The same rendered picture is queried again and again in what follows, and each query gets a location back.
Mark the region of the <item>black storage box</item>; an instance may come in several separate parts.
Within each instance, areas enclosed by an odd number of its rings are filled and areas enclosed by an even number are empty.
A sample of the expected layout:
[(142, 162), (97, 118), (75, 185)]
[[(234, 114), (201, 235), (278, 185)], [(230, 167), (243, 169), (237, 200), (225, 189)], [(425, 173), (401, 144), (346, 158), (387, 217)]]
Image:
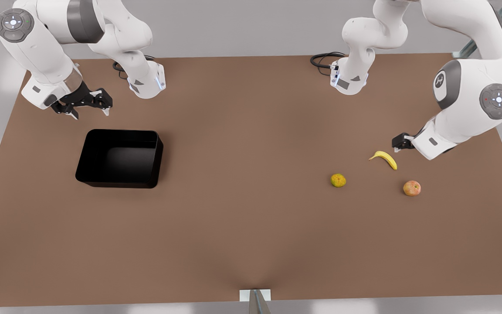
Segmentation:
[(151, 189), (164, 144), (153, 130), (93, 129), (86, 134), (76, 180), (92, 187)]

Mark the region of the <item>yellow banana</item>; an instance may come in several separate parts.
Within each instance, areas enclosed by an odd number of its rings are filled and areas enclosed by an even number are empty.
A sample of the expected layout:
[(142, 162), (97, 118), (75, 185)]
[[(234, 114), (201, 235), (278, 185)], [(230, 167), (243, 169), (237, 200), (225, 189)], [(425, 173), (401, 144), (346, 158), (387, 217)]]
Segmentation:
[(398, 169), (398, 165), (397, 165), (396, 161), (388, 153), (386, 153), (384, 151), (376, 151), (374, 153), (374, 155), (371, 158), (369, 158), (369, 161), (371, 161), (372, 159), (374, 159), (376, 157), (380, 157), (380, 158), (384, 159), (393, 170), (396, 171)]

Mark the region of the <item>silver frame post with foot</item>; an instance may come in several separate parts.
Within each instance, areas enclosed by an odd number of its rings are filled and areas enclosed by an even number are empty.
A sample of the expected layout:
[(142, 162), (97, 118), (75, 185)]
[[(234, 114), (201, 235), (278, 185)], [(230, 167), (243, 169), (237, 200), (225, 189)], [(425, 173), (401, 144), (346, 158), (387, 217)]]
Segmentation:
[(239, 301), (248, 302), (248, 314), (271, 314), (271, 290), (239, 290)]

